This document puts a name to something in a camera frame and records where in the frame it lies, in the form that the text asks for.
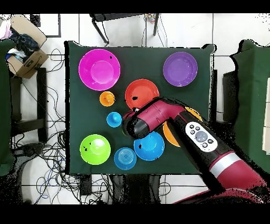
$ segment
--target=green fabric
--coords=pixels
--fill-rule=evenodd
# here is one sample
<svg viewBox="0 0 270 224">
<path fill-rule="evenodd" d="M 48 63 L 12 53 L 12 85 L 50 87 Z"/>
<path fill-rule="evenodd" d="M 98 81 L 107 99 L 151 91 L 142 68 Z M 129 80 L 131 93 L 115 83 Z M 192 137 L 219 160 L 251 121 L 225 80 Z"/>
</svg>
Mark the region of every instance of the green fabric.
<svg viewBox="0 0 270 224">
<path fill-rule="evenodd" d="M 171 145 L 164 137 L 162 128 L 158 131 L 165 141 L 165 151 L 156 161 L 144 161 L 137 157 L 134 168 L 123 171 L 113 161 L 115 152 L 121 147 L 133 148 L 133 140 L 123 135 L 121 127 L 112 128 L 106 122 L 107 115 L 116 111 L 122 116 L 129 111 L 124 100 L 127 86 L 136 79 L 149 79 L 156 84 L 160 96 L 175 97 L 208 118 L 210 90 L 210 54 L 214 45 L 204 49 L 189 48 L 104 48 L 111 51 L 119 60 L 121 74 L 118 82 L 110 88 L 115 95 L 115 103 L 104 107 L 99 102 L 101 91 L 86 87 L 81 81 L 78 66 L 81 58 L 96 48 L 78 46 L 69 42 L 70 67 L 70 173 L 79 174 L 182 174 L 198 173 L 181 148 Z M 174 87 L 163 76 L 163 65 L 171 54 L 185 51 L 196 59 L 198 74 L 186 87 Z M 109 159 L 101 165 L 90 165 L 82 160 L 80 144 L 91 134 L 104 136 L 111 145 Z"/>
<path fill-rule="evenodd" d="M 262 150 L 267 79 L 270 77 L 270 48 L 251 40 L 233 56 L 238 65 L 239 111 L 235 122 L 235 143 L 263 170 L 270 173 L 270 156 Z"/>
<path fill-rule="evenodd" d="M 12 40 L 0 41 L 0 176 L 7 175 L 14 161 L 10 151 L 11 137 L 11 90 L 7 52 L 15 47 Z"/>
</svg>

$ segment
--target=cardboard box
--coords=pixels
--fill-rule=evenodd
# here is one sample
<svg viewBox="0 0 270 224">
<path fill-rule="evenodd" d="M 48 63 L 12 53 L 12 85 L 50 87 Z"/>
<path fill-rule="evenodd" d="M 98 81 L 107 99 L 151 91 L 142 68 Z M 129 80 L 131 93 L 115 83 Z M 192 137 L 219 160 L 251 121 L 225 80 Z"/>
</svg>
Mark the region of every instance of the cardboard box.
<svg viewBox="0 0 270 224">
<path fill-rule="evenodd" d="M 33 23 L 31 23 L 24 15 L 14 15 L 11 19 L 11 27 L 19 34 L 27 34 L 41 47 L 47 37 Z M 24 63 L 17 58 L 11 56 L 7 59 L 9 69 L 16 76 L 29 79 L 37 71 L 37 69 L 48 59 L 48 55 L 42 50 L 33 52 L 33 54 Z"/>
</svg>

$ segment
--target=purple bowl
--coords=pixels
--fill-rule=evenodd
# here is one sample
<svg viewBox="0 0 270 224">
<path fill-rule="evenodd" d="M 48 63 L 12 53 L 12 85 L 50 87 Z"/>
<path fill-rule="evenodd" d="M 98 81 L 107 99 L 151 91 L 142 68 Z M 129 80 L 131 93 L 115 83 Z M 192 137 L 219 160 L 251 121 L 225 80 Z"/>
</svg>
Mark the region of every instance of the purple bowl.
<svg viewBox="0 0 270 224">
<path fill-rule="evenodd" d="M 195 58 L 186 52 L 170 55 L 163 66 L 165 79 L 173 86 L 186 86 L 196 77 L 198 66 Z"/>
<path fill-rule="evenodd" d="M 79 75 L 90 89 L 104 91 L 113 87 L 119 79 L 120 64 L 110 51 L 94 49 L 82 57 Z"/>
</svg>

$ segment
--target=white tile floor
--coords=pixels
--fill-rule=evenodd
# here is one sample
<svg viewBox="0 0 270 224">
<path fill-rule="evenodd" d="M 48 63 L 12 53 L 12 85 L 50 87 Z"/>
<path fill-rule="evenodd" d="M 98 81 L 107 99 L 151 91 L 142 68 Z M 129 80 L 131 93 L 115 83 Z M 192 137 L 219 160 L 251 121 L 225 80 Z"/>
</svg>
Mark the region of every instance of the white tile floor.
<svg viewBox="0 0 270 224">
<path fill-rule="evenodd" d="M 214 43 L 217 45 L 215 52 L 214 68 L 218 70 L 218 88 L 217 88 L 217 114 L 218 119 L 222 120 L 223 115 L 223 90 L 222 77 L 223 74 L 235 69 L 234 63 L 229 58 L 230 54 L 236 53 L 238 44 L 243 39 L 253 39 L 260 45 L 270 43 L 270 14 L 219 14 L 219 13 L 201 13 L 201 14 L 162 14 L 163 25 L 168 38 L 168 47 L 202 47 L 204 44 Z M 41 14 L 40 29 L 46 35 L 58 35 L 58 16 L 57 14 Z M 103 32 L 101 23 L 98 23 L 99 28 Z M 110 40 L 109 46 L 145 46 L 145 37 L 142 34 L 145 28 L 143 16 L 133 16 L 129 18 L 121 18 L 113 21 L 104 22 L 104 27 L 107 36 Z M 162 28 L 161 21 L 158 24 L 160 37 L 165 43 L 165 33 Z M 158 35 L 153 36 L 153 24 L 147 23 L 147 46 L 162 47 Z M 55 61 L 48 59 L 42 67 L 51 70 L 64 57 L 64 41 L 71 40 L 85 46 L 104 46 L 104 43 L 97 31 L 91 23 L 89 14 L 61 14 L 61 37 L 48 38 L 41 47 L 42 50 L 50 55 Z M 36 97 L 36 78 L 23 80 L 29 91 Z M 57 110 L 65 116 L 65 67 L 59 71 L 50 72 L 47 74 L 47 85 L 54 88 L 59 95 Z M 52 90 L 48 92 L 56 99 L 56 93 Z M 48 95 L 48 111 L 51 116 L 48 126 L 52 125 L 52 120 L 57 120 L 58 117 L 53 109 L 54 102 Z M 22 87 L 22 116 L 23 119 L 36 118 L 36 101 L 30 96 L 24 87 Z M 57 122 L 58 130 L 65 130 L 65 123 Z M 49 135 L 55 132 L 55 127 L 49 129 Z M 50 143 L 56 142 L 56 137 L 50 140 Z M 32 131 L 26 133 L 22 140 L 24 144 L 37 142 L 37 132 Z M 40 196 L 36 189 L 36 181 L 40 176 L 44 176 L 49 170 L 47 164 L 41 159 L 36 158 L 30 161 L 23 172 L 23 197 L 31 199 L 33 202 Z M 98 180 L 99 175 L 94 175 L 93 180 Z M 166 196 L 161 196 L 161 203 L 174 203 L 185 197 L 194 195 L 207 190 L 204 182 L 197 175 L 166 175 L 161 177 L 160 182 L 168 182 L 171 185 L 171 191 Z M 100 181 L 95 183 L 94 190 L 99 191 Z M 169 192 L 169 187 L 160 187 L 160 194 Z M 59 186 L 49 186 L 46 195 L 50 195 L 51 200 L 59 191 Z M 48 196 L 39 200 L 39 204 L 51 203 Z M 108 194 L 105 192 L 102 196 L 104 201 L 107 201 Z M 55 198 L 53 204 L 78 204 L 72 192 L 63 189 L 59 192 L 58 199 Z"/>
</svg>

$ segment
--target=light blue bowl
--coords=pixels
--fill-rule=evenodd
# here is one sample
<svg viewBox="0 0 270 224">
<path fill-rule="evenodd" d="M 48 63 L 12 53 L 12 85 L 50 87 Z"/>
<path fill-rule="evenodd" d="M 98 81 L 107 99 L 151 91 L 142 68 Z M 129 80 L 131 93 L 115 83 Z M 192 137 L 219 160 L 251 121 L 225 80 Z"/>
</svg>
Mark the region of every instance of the light blue bowl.
<svg viewBox="0 0 270 224">
<path fill-rule="evenodd" d="M 134 141 L 136 154 L 146 161 L 153 161 L 159 158 L 164 152 L 164 140 L 157 132 L 151 132 L 142 139 Z"/>
<path fill-rule="evenodd" d="M 119 125 L 121 125 L 121 122 L 122 122 L 122 117 L 119 113 L 111 112 L 108 114 L 107 123 L 111 127 L 118 127 Z"/>
<path fill-rule="evenodd" d="M 136 161 L 136 153 L 131 148 L 120 148 L 114 155 L 114 163 L 121 170 L 130 170 L 135 166 Z"/>
</svg>

